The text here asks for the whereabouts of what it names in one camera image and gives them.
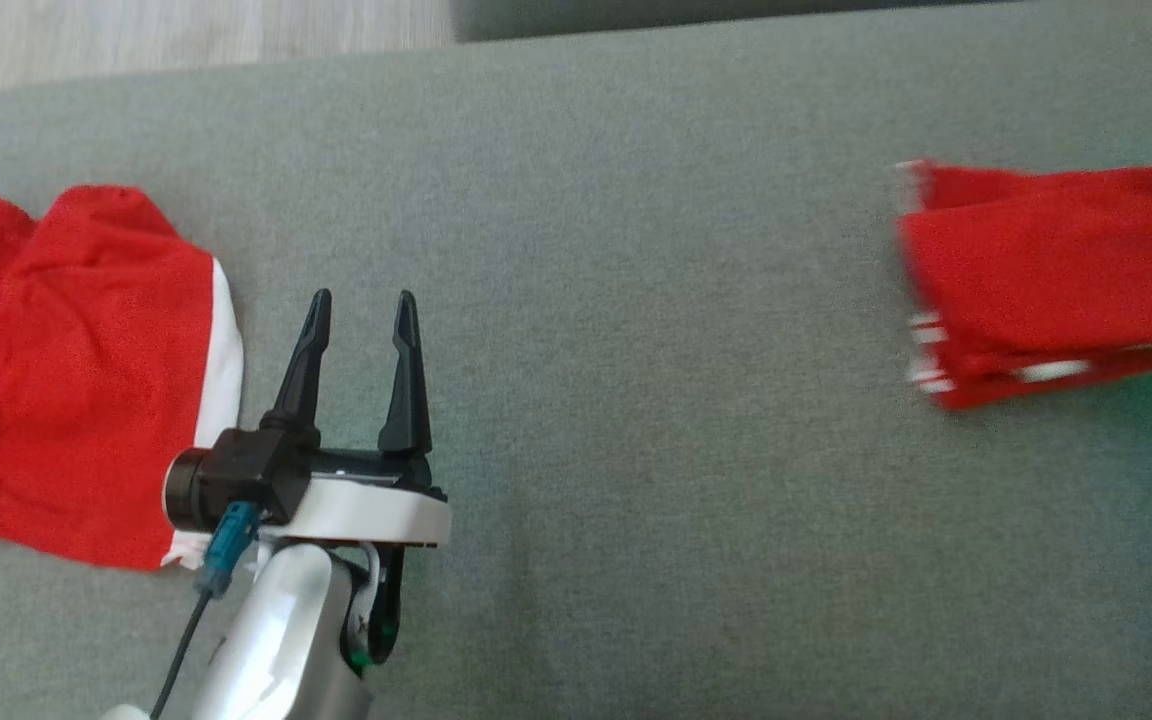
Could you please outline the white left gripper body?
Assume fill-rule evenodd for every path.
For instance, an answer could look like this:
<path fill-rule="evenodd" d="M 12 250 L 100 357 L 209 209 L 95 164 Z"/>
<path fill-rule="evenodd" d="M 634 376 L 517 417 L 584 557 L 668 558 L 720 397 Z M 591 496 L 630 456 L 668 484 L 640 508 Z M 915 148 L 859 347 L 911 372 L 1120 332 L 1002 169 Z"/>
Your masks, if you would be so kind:
<path fill-rule="evenodd" d="M 310 543 L 326 550 L 358 547 L 343 652 L 353 669 L 382 665 L 401 630 L 406 551 L 435 548 L 450 537 L 450 507 L 429 460 L 379 450 L 319 450 L 308 461 L 310 483 L 291 520 L 266 528 L 280 550 Z"/>

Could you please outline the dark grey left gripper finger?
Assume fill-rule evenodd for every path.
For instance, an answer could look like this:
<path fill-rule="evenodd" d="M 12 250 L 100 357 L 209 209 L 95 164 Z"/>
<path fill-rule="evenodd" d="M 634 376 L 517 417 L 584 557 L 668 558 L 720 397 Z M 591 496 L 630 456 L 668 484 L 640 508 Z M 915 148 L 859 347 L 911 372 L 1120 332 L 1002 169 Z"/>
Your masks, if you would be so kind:
<path fill-rule="evenodd" d="M 323 355 L 329 346 L 332 331 L 332 291 L 314 291 L 305 319 L 294 344 L 291 361 L 274 406 L 262 415 L 259 429 L 279 430 L 291 435 L 298 446 L 319 446 L 320 429 L 316 427 L 317 400 Z"/>
<path fill-rule="evenodd" d="M 424 457 L 433 450 L 429 414 L 429 382 L 422 356 L 419 309 L 412 291 L 399 293 L 393 344 L 397 351 L 387 420 L 378 448 L 394 457 Z"/>

